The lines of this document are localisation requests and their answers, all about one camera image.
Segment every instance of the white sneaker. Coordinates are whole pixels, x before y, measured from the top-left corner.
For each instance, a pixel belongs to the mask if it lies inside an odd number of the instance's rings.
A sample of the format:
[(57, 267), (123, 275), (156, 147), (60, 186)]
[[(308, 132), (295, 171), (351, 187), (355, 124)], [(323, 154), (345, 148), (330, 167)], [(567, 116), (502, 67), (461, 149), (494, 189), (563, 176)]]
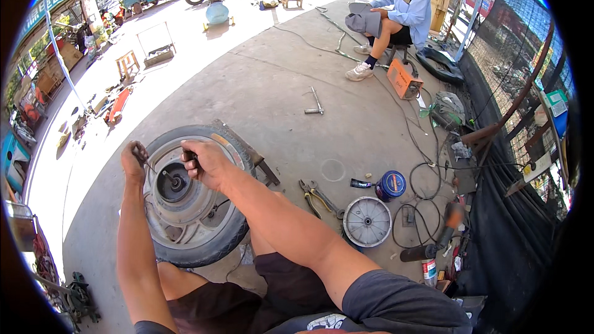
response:
[(353, 47), (353, 50), (359, 54), (364, 54), (369, 56), (371, 54), (371, 46), (369, 44), (365, 45), (356, 45)]
[(345, 76), (352, 82), (360, 82), (363, 79), (371, 78), (373, 76), (373, 70), (370, 68), (371, 66), (365, 62), (357, 63), (357, 66), (347, 71)]

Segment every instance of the hand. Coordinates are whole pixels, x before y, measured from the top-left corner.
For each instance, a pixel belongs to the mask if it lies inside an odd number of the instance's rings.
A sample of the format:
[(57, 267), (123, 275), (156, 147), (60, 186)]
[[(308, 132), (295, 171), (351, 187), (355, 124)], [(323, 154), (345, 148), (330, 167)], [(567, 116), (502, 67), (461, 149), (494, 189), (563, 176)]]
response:
[(148, 158), (149, 153), (143, 144), (137, 140), (130, 141), (123, 148), (120, 160), (122, 161), (123, 172), (126, 175), (126, 182), (144, 185), (144, 163)]
[(221, 191), (222, 184), (229, 176), (229, 172), (233, 168), (237, 168), (234, 163), (227, 159), (216, 142), (201, 142), (188, 139), (182, 141), (182, 148), (196, 153), (201, 167), (198, 170), (195, 160), (187, 158), (186, 154), (182, 153), (181, 160), (184, 162), (189, 177), (199, 180), (211, 190)]
[(378, 11), (381, 14), (381, 18), (388, 18), (388, 11), (382, 8), (372, 8), (370, 11)]

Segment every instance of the concrete floor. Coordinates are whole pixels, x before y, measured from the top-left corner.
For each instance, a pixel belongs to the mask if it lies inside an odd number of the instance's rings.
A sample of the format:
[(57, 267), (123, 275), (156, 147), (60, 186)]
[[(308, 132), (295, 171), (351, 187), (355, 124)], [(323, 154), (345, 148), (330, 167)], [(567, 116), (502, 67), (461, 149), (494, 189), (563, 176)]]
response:
[[(285, 190), (285, 196), (303, 209), (308, 207), (297, 185), (300, 178), (319, 182), (326, 195), (344, 208), (357, 197), (373, 195), (372, 190), (349, 187), (351, 178), (363, 179), (365, 173), (372, 173), (370, 181), (375, 181), (389, 169), (399, 170), (407, 177), (416, 164), (424, 161), (408, 135), (403, 111), (389, 93), (413, 122), (417, 121), (418, 104), (399, 100), (385, 71), (376, 69), (377, 78), (349, 82), (344, 73), (355, 66), (352, 60), (312, 48), (297, 35), (271, 28), (277, 24), (299, 33), (316, 47), (332, 51), (341, 32), (311, 9), (313, 5), (324, 5), (328, 8), (327, 14), (342, 24), (348, 14), (349, 1), (353, 0), (306, 0), (308, 5), (304, 6), (304, 11), (278, 8), (260, 12), (248, 7), (253, 19), (245, 18), (241, 22), (236, 17), (237, 26), (219, 33), (218, 37), (215, 37), (217, 33), (212, 33), (213, 37), (207, 36), (206, 40), (196, 30), (201, 28), (196, 18), (193, 18), (194, 27), (187, 28), (189, 15), (186, 13), (204, 11), (204, 6), (197, 9), (179, 1), (160, 4), (153, 11), (147, 11), (144, 18), (125, 24), (128, 26), (122, 30), (135, 33), (141, 27), (150, 27), (153, 21), (168, 18), (178, 54), (171, 62), (142, 72), (145, 77), (137, 85), (123, 110), (122, 122), (114, 130), (108, 131), (99, 120), (93, 122), (83, 137), (87, 141), (84, 150), (76, 143), (69, 143), (66, 151), (57, 157), (51, 131), (75, 105), (71, 93), (68, 94), (67, 89), (61, 91), (67, 96), (62, 104), (52, 107), (53, 111), (49, 111), (52, 119), (45, 124), (45, 130), (40, 130), (42, 137), (38, 141), (41, 144), (32, 165), (32, 179), (26, 186), (26, 199), (33, 212), (40, 216), (52, 253), (63, 261), (63, 264), (56, 261), (63, 272), (62, 278), (65, 276), (70, 281), (71, 271), (80, 271), (90, 284), (102, 320), (99, 324), (85, 320), (84, 331), (131, 330), (115, 277), (115, 240), (123, 188), (119, 153), (129, 140), (148, 144), (175, 127), (208, 124), (219, 118), (278, 171), (281, 184), (272, 189)], [(228, 0), (227, 4), (241, 13), (245, 11), (246, 2)], [(172, 19), (172, 15), (180, 11), (184, 11), (181, 19)], [(364, 41), (362, 35), (354, 36)], [(109, 85), (105, 75), (113, 72), (109, 69), (115, 67), (112, 59), (125, 53), (125, 49), (136, 51), (138, 48), (130, 38), (135, 37), (128, 36), (113, 46), (106, 52), (104, 62), (94, 64), (81, 76), (77, 83), (80, 94), (83, 93), (79, 88), (88, 92), (93, 90), (92, 86), (96, 90)], [(356, 56), (352, 51), (354, 45), (347, 37), (342, 49)], [(432, 95), (444, 89), (424, 69), (420, 67), (419, 71), (425, 88)], [(315, 105), (310, 86), (316, 89), (325, 109), (323, 116), (303, 114), (305, 108)], [(429, 104), (426, 93), (424, 98)], [(421, 150), (434, 157), (435, 138), (429, 120), (421, 120), (420, 126), (422, 129), (411, 122), (411, 131)], [(436, 130), (444, 139), (446, 133), (439, 128)], [(332, 165), (337, 164), (336, 161), (341, 164), (338, 170)], [(423, 167), (415, 172), (414, 181), (415, 188), (430, 194), (437, 187), (438, 179), (430, 169)], [(442, 187), (440, 194), (435, 203), (442, 213), (453, 194), (448, 185)], [(403, 201), (412, 197), (409, 187)], [(388, 204), (392, 214), (400, 203)], [(418, 207), (429, 229), (435, 229), (438, 219), (433, 205), (422, 202)], [(323, 218), (339, 230), (337, 219), (329, 213), (323, 213)], [(403, 229), (401, 223), (398, 216), (394, 227), (399, 242), (416, 243), (414, 229)], [(424, 229), (420, 234), (427, 236)], [(382, 245), (366, 249), (364, 253), (389, 271), (422, 280), (420, 262), (401, 263), (397, 256), (400, 251), (389, 237)], [(197, 272), (215, 282), (223, 281), (227, 271), (239, 263), (240, 256), (235, 249), (221, 261)], [(438, 259), (438, 265), (445, 263), (441, 257)], [(259, 292), (265, 289), (263, 279), (257, 276), (253, 266), (239, 267), (229, 280)]]

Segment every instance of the plastic bottle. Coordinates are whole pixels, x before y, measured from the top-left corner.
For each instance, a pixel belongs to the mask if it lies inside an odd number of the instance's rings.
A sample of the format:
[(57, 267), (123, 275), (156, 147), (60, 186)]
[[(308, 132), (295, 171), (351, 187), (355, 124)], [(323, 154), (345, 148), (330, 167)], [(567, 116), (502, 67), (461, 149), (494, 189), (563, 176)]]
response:
[(437, 268), (435, 267), (435, 259), (424, 259), (423, 264), (423, 279), (425, 285), (434, 288), (437, 285)]

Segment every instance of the black cylinder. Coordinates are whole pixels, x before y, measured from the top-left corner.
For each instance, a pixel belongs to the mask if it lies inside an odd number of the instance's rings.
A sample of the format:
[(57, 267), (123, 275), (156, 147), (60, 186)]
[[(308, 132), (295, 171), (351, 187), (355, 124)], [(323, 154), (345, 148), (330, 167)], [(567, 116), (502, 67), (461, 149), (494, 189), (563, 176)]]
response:
[(437, 254), (437, 247), (435, 244), (420, 245), (414, 248), (405, 249), (400, 254), (402, 262), (412, 262), (415, 260), (432, 259)]

